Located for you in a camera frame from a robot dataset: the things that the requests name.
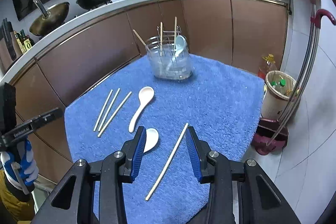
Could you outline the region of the yellow sleeved forearm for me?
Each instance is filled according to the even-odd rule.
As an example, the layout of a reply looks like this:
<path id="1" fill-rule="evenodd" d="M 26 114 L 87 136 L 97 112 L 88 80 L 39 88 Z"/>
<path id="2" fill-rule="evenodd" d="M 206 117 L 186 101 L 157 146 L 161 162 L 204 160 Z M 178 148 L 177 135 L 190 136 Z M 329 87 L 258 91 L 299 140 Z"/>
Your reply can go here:
<path id="1" fill-rule="evenodd" d="M 5 223 L 30 223 L 35 217 L 32 194 L 25 195 L 8 181 L 1 169 L 1 219 Z"/>

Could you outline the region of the blue white gloved left hand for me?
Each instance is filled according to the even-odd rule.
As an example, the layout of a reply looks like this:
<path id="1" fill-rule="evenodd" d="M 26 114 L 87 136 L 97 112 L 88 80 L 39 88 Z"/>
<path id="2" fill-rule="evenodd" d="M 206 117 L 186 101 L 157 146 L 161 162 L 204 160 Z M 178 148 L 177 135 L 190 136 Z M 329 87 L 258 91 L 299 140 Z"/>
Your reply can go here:
<path id="1" fill-rule="evenodd" d="M 13 170 L 13 162 L 20 165 L 17 173 L 26 188 L 33 186 L 34 181 L 38 178 L 39 169 L 34 159 L 32 145 L 27 138 L 10 147 L 7 151 L 1 152 L 1 163 L 8 182 L 17 190 L 23 190 L 22 184 L 18 181 L 15 170 Z"/>

